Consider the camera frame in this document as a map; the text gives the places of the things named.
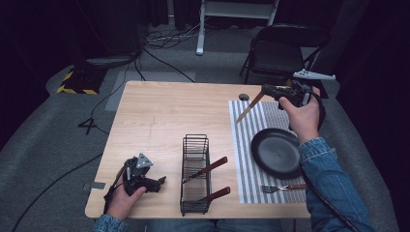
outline black round object on table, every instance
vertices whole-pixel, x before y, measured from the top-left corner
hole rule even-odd
[[[261,130],[252,139],[250,151],[256,164],[278,179],[301,176],[298,137],[293,133],[269,128]]]

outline person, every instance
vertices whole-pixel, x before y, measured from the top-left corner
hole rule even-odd
[[[314,93],[320,95],[317,88]],[[306,189],[307,210],[310,212],[311,229],[313,231],[374,231],[368,219],[366,206],[359,193],[355,190],[351,179],[340,168],[337,155],[319,136],[319,102],[311,97],[307,105],[295,107],[287,98],[280,98],[279,103],[286,111],[292,130],[299,139],[299,153],[302,170],[313,186],[338,211],[345,216],[353,228],[337,217],[324,204],[310,187]],[[126,231],[127,225],[123,222],[131,212],[134,203],[142,196],[145,188],[139,188],[134,195],[127,196],[124,187],[114,192],[113,201],[106,215],[102,215],[95,225],[94,231]],[[217,225],[207,219],[170,219],[150,220],[148,231],[259,231],[261,227],[269,231],[275,228],[280,231],[278,219],[263,220],[258,223],[238,220],[219,220]]]

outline striped placemat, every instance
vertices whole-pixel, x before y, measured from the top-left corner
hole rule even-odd
[[[235,124],[235,120],[248,105],[248,101],[229,101],[240,202],[250,204],[306,202],[304,189],[279,190],[272,194],[263,193],[259,190],[260,186],[286,186],[300,184],[304,180],[302,177],[292,180],[273,178],[259,168],[253,160],[250,153],[250,143],[259,131],[267,128],[290,130],[288,129],[287,114],[284,110],[278,109],[277,101],[260,101],[241,123]]]

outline wire basket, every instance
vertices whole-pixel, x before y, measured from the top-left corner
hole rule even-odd
[[[206,134],[187,134],[183,139],[180,199],[182,216],[185,213],[208,212],[211,202],[202,199],[211,193],[211,173],[207,172],[193,179],[189,177],[209,164],[209,140]]]

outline denim jacket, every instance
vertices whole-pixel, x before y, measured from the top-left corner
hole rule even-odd
[[[367,209],[352,181],[338,165],[336,153],[330,149],[322,137],[313,138],[299,146],[301,166],[307,177],[332,203],[348,218],[359,231],[374,231],[370,225]],[[326,205],[307,188],[307,210],[313,231],[350,231]],[[121,220],[102,215],[94,232],[127,231],[128,226]]]

